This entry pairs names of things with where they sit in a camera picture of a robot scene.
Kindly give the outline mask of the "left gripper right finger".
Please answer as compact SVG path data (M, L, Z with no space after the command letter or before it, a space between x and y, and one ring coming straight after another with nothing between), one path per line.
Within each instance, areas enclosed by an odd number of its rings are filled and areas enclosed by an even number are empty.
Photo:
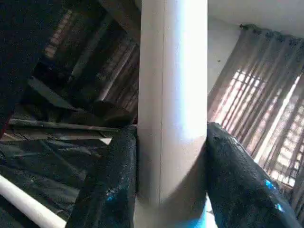
M207 124L207 194L219 228L299 228L279 186L218 123Z

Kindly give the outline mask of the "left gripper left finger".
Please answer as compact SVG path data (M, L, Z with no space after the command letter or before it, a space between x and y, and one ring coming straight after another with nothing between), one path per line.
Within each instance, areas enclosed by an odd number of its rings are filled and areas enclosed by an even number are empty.
M127 126L111 140L87 174L67 228L132 228L136 191L137 129Z

